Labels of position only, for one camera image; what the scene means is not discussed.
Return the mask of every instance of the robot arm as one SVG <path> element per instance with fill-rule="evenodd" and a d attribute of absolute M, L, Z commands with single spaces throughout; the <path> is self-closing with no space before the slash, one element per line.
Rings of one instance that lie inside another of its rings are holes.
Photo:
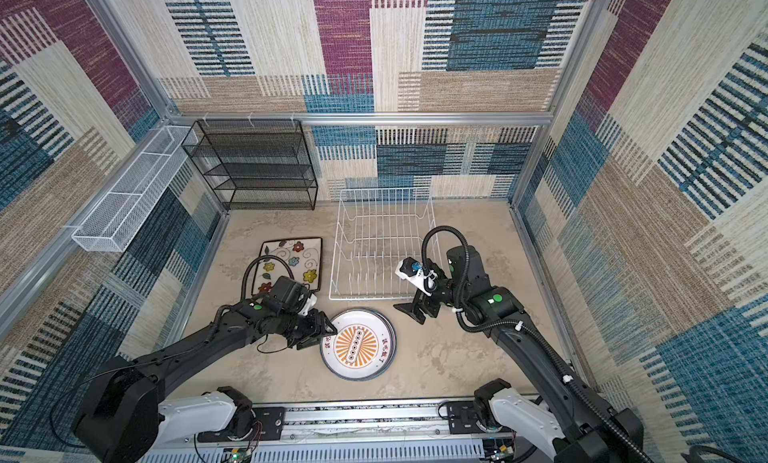
<path fill-rule="evenodd" d="M 448 231 L 461 235 L 453 228 Z M 425 246 L 432 234 L 425 237 Z M 495 380 L 475 392 L 478 425 L 489 431 L 512 428 L 554 461 L 650 462 L 626 442 L 642 452 L 644 430 L 639 418 L 628 409 L 616 411 L 581 381 L 537 331 L 514 295 L 491 285 L 475 248 L 466 245 L 463 236 L 459 239 L 464 244 L 447 252 L 452 278 L 425 257 L 424 247 L 422 264 L 408 258 L 398 265 L 396 274 L 419 290 L 411 303 L 395 307 L 424 324 L 425 313 L 437 317 L 442 304 L 451 306 L 465 331 L 484 333 L 512 357 L 551 411 L 522 398 L 506 381 Z M 466 324 L 465 317 L 473 326 Z"/>
<path fill-rule="evenodd" d="M 297 349 L 335 335 L 328 317 L 311 308 L 314 302 L 305 286 L 281 276 L 270 293 L 223 306 L 213 323 L 167 348 L 132 362 L 115 356 L 85 392 L 72 432 L 103 463 L 133 463 L 155 443 L 200 431 L 245 435 L 253 427 L 251 401 L 234 389 L 175 401 L 165 397 L 264 335 L 283 335 Z"/>

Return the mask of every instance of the white wire dish rack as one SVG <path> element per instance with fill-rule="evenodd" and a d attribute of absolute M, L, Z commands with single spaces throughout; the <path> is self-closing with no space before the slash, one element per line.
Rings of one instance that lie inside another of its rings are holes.
<path fill-rule="evenodd" d="M 424 188 L 341 190 L 333 244 L 330 299 L 410 299 L 416 287 L 395 275 L 401 259 L 421 261 L 422 240 L 435 227 Z M 437 236 L 428 257 L 442 266 Z"/>
<path fill-rule="evenodd" d="M 72 239 L 86 251 L 125 251 L 187 159 L 182 141 L 195 143 L 197 135 L 189 127 L 167 125 L 159 130 Z"/>

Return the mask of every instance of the round plate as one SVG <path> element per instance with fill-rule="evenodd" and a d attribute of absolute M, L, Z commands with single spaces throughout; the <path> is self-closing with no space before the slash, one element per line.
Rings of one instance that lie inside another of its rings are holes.
<path fill-rule="evenodd" d="M 339 333 L 322 339 L 320 354 L 328 369 L 340 378 L 376 378 L 395 358 L 395 329 L 379 312 L 352 308 L 336 315 L 332 323 Z"/>

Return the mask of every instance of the patterned wallpaper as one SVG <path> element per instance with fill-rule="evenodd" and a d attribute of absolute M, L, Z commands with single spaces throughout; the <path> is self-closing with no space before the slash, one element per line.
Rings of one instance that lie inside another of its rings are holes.
<path fill-rule="evenodd" d="M 425 188 L 434 198 L 508 198 L 536 127 L 304 127 L 318 200 L 344 188 Z"/>
<path fill-rule="evenodd" d="M 0 293 L 157 121 L 85 0 L 3 0 Z M 0 459 L 79 458 L 47 427 L 53 401 L 163 345 L 219 218 L 185 164 L 126 252 L 67 260 L 0 342 Z M 81 397 L 54 415 L 60 433 Z"/>
<path fill-rule="evenodd" d="M 768 461 L 768 0 L 612 0 L 520 208 L 592 378 Z"/>
<path fill-rule="evenodd" d="M 157 120 L 85 0 L 3 0 L 0 293 Z"/>
<path fill-rule="evenodd" d="M 543 111 L 586 1 L 111 0 L 178 110 L 212 114 Z M 506 198 L 533 130 L 305 129 L 319 200 Z"/>
<path fill-rule="evenodd" d="M 111 1 L 182 112 L 535 112 L 587 0 Z"/>

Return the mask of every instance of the beige floor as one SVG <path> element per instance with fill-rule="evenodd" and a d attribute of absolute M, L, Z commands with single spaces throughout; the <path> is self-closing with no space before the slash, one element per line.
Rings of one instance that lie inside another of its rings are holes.
<path fill-rule="evenodd" d="M 483 257 L 485 271 L 495 285 L 504 285 L 525 305 L 545 338 L 559 349 L 534 276 L 520 243 L 507 204 L 489 200 L 435 202 L 437 225 L 458 228 Z M 328 285 L 337 206 L 314 211 L 248 211 L 231 214 L 226 236 L 206 278 L 185 335 L 208 324 L 216 308 L 235 303 L 247 264 L 262 242 L 304 236 L 323 238 L 322 285 L 316 308 L 331 318 L 352 306 L 370 306 L 384 313 L 397 333 L 397 353 L 389 369 L 370 381 L 345 381 L 322 363 L 316 347 L 288 349 L 274 355 L 256 352 L 256 346 L 230 353 L 185 382 L 174 398 L 199 395 L 231 385 L 254 401 L 323 401 L 349 399 L 417 398 L 471 395 L 480 385 L 503 378 L 519 391 L 534 391 L 522 371 L 484 335 L 462 332 L 456 317 L 443 308 L 437 319 L 420 326 L 392 308 L 392 301 L 340 302 L 328 299 Z M 458 245 L 448 233 L 438 235 L 443 252 Z M 285 344 L 273 335 L 263 349 Z"/>

